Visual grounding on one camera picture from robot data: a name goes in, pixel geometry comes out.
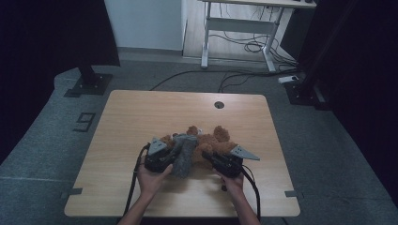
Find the forearm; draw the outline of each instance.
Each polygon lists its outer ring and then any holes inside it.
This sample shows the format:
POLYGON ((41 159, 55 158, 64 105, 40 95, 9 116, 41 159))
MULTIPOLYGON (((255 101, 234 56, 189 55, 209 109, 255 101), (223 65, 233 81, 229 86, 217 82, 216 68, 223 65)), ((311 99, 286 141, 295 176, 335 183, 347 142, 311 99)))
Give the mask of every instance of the forearm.
POLYGON ((140 195, 137 202, 130 208, 127 214, 120 220, 117 225, 138 225, 141 223, 141 219, 144 215, 145 210, 152 201, 153 196, 140 195))
POLYGON ((256 214, 252 210, 243 192, 232 196, 232 203, 237 211, 240 225, 259 225, 256 214))

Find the hole in table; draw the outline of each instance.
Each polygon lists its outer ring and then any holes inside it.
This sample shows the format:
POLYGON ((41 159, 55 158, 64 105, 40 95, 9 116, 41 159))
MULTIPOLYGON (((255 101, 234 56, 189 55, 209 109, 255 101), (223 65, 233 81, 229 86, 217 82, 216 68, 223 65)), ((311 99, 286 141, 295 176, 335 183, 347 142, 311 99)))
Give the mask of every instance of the hole in table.
POLYGON ((224 107, 224 104, 221 101, 216 101, 216 103, 214 103, 214 106, 217 109, 222 109, 224 107))

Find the white desk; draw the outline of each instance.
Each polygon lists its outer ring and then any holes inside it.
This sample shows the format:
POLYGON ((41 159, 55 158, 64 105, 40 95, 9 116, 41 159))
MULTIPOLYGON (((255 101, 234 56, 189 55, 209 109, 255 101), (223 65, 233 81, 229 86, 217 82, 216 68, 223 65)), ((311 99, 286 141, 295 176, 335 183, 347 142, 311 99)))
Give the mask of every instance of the white desk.
POLYGON ((210 30, 216 31, 231 31, 241 33, 253 33, 269 35, 266 48, 263 49, 263 55, 266 59, 268 69, 270 72, 275 72, 270 48, 278 31, 279 23, 285 8, 316 8, 316 3, 306 3, 304 0, 300 2, 294 0, 201 0, 207 2, 207 16, 205 27, 205 43, 202 50, 202 68, 208 66, 208 33, 210 30), (256 6, 270 6, 279 7, 279 14, 274 22, 259 22, 249 20, 236 20, 225 18, 212 18, 210 15, 211 3, 228 3, 228 4, 241 4, 241 5, 256 5, 256 6))

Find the hand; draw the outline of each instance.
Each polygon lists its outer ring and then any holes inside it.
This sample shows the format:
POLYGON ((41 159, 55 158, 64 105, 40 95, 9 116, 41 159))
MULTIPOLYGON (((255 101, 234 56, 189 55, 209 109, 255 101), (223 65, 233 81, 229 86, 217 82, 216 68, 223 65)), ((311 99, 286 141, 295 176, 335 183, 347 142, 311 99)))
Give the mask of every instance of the hand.
POLYGON ((241 172, 238 177, 229 178, 213 169, 213 172, 221 177, 222 184, 226 186, 228 193, 231 197, 243 194, 243 173, 241 172))
POLYGON ((137 175, 138 182, 140 184, 141 195, 153 198, 161 188, 164 178, 172 171, 173 165, 169 165, 162 173, 155 173, 147 170, 144 162, 145 157, 141 157, 141 165, 138 168, 137 175))

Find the black curtain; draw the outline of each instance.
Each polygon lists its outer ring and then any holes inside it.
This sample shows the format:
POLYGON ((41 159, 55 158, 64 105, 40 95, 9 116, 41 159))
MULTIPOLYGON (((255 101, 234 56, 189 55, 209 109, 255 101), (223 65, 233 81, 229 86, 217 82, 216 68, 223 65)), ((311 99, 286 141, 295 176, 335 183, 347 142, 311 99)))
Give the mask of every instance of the black curtain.
POLYGON ((103 0, 0 0, 1 161, 80 65, 119 66, 103 0))
POLYGON ((323 0, 300 55, 310 79, 398 205, 398 3, 323 0))

